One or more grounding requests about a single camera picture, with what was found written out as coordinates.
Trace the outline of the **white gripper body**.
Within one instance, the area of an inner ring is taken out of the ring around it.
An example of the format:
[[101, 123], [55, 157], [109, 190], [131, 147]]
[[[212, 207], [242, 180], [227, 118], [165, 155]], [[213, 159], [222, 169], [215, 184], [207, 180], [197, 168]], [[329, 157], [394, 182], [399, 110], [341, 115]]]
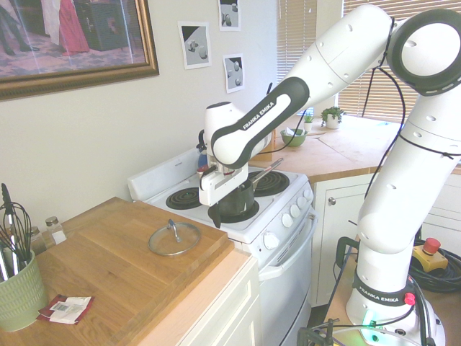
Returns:
[[230, 174], [219, 172], [216, 166], [205, 170], [199, 181], [199, 200], [207, 206], [213, 206], [225, 196], [242, 185], [249, 175], [249, 166], [245, 164]]

